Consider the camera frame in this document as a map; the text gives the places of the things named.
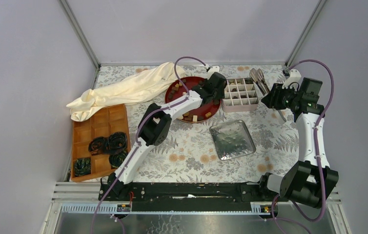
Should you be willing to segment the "pink tin with white dividers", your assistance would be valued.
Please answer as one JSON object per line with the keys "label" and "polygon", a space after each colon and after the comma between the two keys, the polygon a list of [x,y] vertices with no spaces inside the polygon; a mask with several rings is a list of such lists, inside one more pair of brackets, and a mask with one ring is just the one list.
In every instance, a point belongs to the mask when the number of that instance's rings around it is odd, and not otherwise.
{"label": "pink tin with white dividers", "polygon": [[252,78],[227,79],[222,110],[226,113],[252,112],[259,104],[259,99]]}

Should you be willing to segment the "silver metal tongs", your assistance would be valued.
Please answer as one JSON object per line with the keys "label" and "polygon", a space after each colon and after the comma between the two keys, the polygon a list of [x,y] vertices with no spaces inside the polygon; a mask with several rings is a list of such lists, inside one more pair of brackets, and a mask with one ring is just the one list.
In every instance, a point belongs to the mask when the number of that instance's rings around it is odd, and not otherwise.
{"label": "silver metal tongs", "polygon": [[270,93],[270,88],[266,83],[262,69],[252,68],[249,72],[249,75],[253,79],[254,83],[257,85],[263,96],[266,96]]}

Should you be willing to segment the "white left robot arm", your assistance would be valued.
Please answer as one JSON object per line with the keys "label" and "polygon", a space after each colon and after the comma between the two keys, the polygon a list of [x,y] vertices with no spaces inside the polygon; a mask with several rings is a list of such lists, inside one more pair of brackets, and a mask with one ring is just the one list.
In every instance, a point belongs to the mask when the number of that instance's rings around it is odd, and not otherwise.
{"label": "white left robot arm", "polygon": [[214,72],[209,79],[187,91],[186,95],[161,106],[152,103],[139,124],[131,151],[121,166],[108,177],[107,193],[110,192],[116,200],[125,199],[129,189],[127,184],[133,182],[146,156],[165,141],[172,121],[189,111],[222,99],[226,86],[226,78]]}

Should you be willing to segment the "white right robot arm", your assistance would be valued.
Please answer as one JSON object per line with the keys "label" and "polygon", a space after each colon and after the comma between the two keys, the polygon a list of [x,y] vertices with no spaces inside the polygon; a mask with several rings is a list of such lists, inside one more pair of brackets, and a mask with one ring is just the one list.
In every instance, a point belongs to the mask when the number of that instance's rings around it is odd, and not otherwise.
{"label": "white right robot arm", "polygon": [[260,179],[257,194],[269,201],[276,193],[281,198],[321,208],[335,188],[339,175],[332,170],[326,158],[323,125],[324,106],[318,104],[322,81],[303,78],[299,89],[273,84],[262,103],[275,110],[289,109],[299,133],[298,161],[284,175],[266,173]]}

